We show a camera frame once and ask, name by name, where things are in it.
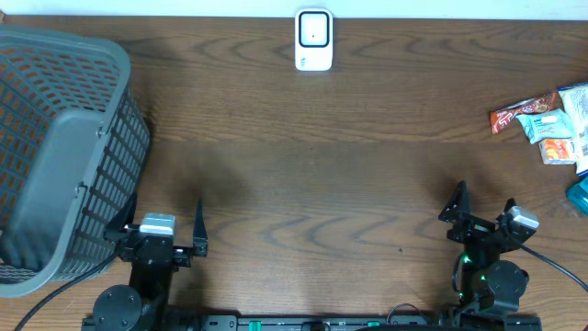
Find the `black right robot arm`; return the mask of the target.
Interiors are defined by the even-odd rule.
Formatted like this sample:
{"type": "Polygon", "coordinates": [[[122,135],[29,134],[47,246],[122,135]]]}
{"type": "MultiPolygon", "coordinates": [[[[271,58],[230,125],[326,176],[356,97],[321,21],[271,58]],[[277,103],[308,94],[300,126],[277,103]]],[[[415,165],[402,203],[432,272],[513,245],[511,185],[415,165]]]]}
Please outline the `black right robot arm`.
{"type": "Polygon", "coordinates": [[[452,225],[447,239],[463,245],[453,271],[460,280],[452,281],[459,304],[449,305],[439,321],[460,327],[483,319],[504,323],[518,311],[529,281],[526,271],[501,259],[502,254],[519,248],[510,237],[513,217],[504,212],[491,222],[473,215],[467,184],[461,180],[438,219],[452,225]]]}

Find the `light blue snack packet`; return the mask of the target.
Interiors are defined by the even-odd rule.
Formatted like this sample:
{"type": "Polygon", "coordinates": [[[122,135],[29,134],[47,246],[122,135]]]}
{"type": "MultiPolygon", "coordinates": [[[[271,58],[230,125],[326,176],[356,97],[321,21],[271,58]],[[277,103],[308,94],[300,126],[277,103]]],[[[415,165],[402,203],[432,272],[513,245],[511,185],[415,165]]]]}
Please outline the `light blue snack packet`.
{"type": "Polygon", "coordinates": [[[560,108],[516,117],[531,144],[545,139],[569,139],[574,134],[570,117],[560,108]]]}

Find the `small orange snack box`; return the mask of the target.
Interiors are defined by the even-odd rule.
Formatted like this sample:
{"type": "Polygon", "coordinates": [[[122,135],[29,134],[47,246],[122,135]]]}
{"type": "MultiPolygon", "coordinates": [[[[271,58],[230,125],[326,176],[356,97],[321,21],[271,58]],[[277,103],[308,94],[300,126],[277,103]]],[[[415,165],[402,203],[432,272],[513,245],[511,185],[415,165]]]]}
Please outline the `small orange snack box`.
{"type": "Polygon", "coordinates": [[[545,165],[571,165],[578,160],[572,139],[545,139],[538,147],[545,165]]]}

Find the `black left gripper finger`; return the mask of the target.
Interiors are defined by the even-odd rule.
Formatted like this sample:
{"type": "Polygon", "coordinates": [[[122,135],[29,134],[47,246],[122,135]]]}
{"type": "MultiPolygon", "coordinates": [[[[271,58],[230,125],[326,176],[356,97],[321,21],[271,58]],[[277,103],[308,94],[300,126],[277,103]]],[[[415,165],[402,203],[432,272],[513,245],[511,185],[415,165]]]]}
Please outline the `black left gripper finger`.
{"type": "Polygon", "coordinates": [[[126,226],[132,224],[137,205],[137,193],[133,192],[123,207],[107,223],[103,237],[109,242],[118,242],[127,236],[126,226]]]}
{"type": "Polygon", "coordinates": [[[203,217],[203,203],[202,200],[198,201],[194,229],[193,229],[193,246],[195,248],[207,248],[208,247],[208,235],[203,217]]]}

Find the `blue mouthwash bottle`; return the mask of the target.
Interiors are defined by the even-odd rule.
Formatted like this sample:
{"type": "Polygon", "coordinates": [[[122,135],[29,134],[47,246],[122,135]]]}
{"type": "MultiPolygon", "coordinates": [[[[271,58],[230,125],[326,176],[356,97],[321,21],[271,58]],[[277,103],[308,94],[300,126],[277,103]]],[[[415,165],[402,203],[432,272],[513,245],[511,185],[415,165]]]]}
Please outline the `blue mouthwash bottle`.
{"type": "Polygon", "coordinates": [[[571,204],[583,215],[588,215],[588,177],[571,186],[566,196],[571,204]]]}

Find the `beige snack bag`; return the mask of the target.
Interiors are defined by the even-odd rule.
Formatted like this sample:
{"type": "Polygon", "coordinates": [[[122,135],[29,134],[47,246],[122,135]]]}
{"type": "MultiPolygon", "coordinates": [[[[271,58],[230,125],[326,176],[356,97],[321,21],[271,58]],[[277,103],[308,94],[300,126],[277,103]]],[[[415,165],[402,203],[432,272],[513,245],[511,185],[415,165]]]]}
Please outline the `beige snack bag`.
{"type": "Polygon", "coordinates": [[[576,174],[579,177],[585,177],[587,175],[587,83],[561,87],[559,94],[575,132],[573,140],[579,157],[576,163],[576,174]]]}

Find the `red Top chocolate bar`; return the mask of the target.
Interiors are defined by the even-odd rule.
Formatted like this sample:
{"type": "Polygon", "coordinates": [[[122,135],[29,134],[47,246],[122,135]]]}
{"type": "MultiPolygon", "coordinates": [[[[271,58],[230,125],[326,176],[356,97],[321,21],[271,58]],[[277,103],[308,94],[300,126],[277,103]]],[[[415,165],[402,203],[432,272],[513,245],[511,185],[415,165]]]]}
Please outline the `red Top chocolate bar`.
{"type": "Polygon", "coordinates": [[[519,115],[536,115],[555,109],[558,104],[557,98],[557,93],[551,92],[492,112],[490,114],[492,133],[499,133],[519,115]]]}

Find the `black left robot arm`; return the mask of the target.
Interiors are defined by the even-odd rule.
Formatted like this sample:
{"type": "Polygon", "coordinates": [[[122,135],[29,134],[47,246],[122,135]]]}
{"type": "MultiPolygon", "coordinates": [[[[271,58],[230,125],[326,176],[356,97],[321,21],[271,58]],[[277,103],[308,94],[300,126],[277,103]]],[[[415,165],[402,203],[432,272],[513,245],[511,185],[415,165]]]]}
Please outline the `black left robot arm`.
{"type": "Polygon", "coordinates": [[[84,330],[200,330],[201,317],[168,304],[174,274],[190,268],[194,257],[205,257],[209,239],[202,202],[197,204],[192,245],[175,245],[175,217],[147,214],[133,222],[133,193],[108,222],[104,239],[115,244],[114,256],[131,264],[129,283],[104,290],[96,299],[84,330]]]}

